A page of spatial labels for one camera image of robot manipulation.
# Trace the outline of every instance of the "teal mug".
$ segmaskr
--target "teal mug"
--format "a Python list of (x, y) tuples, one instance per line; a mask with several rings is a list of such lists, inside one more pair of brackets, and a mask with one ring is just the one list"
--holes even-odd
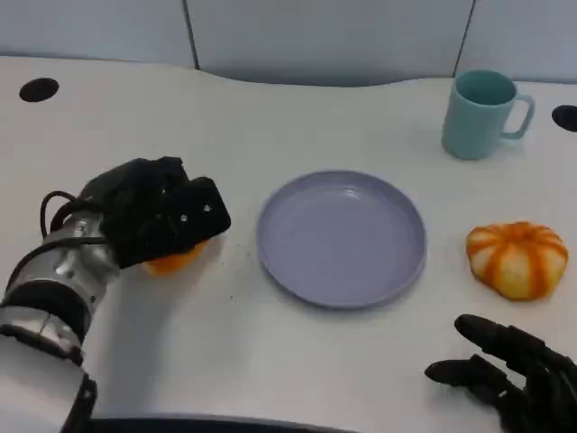
[[(515, 101), (528, 103), (518, 131), (503, 131)], [(515, 83), (493, 70), (472, 70), (453, 82), (443, 125), (443, 147), (462, 160), (478, 160), (499, 147), (501, 138), (519, 139), (527, 131), (535, 100), (519, 95)]]

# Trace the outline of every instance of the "lavender plate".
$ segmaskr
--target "lavender plate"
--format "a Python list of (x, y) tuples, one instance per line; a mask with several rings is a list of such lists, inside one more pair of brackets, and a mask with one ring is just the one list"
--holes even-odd
[(257, 243), (280, 285), (335, 309), (391, 299), (425, 266), (425, 226), (413, 203), (354, 171), (307, 174), (280, 188), (262, 210)]

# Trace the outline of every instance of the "white wall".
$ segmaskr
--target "white wall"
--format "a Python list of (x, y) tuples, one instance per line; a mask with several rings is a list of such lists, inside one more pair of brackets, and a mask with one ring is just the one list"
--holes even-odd
[(194, 64), (181, 0), (0, 0), (0, 53)]
[(459, 72), (577, 81), (577, 0), (477, 0)]
[(450, 77), (472, 0), (188, 0), (200, 68), (359, 86)]

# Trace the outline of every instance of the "orange object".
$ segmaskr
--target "orange object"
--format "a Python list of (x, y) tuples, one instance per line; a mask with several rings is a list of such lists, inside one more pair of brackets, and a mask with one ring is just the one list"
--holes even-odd
[(144, 268), (146, 268), (146, 270), (151, 275), (169, 275), (181, 268), (184, 268), (187, 264), (195, 260), (205, 248), (207, 242), (208, 241), (204, 241), (200, 244), (197, 244), (188, 253), (173, 254), (167, 257), (145, 262)]
[(474, 228), (467, 255), (478, 280), (515, 300), (551, 294), (569, 260), (557, 233), (527, 222)]

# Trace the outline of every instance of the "robotic hand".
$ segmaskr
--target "robotic hand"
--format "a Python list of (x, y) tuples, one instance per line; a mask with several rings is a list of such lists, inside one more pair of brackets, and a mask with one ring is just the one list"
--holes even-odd
[(503, 428), (510, 433), (577, 431), (577, 365), (571, 359), (521, 329), (503, 327), (486, 318), (465, 314), (454, 325), (483, 352), (524, 375), (525, 389), (513, 385), (505, 373), (478, 355), (431, 364), (425, 370), (429, 379), (465, 387), (497, 410)]
[[(46, 229), (53, 197), (69, 202)], [(26, 254), (0, 304), (0, 431), (69, 433), (87, 426), (96, 384), (82, 342), (119, 271), (223, 233), (231, 224), (215, 183), (189, 180), (179, 158), (137, 159), (41, 204), (43, 244)]]

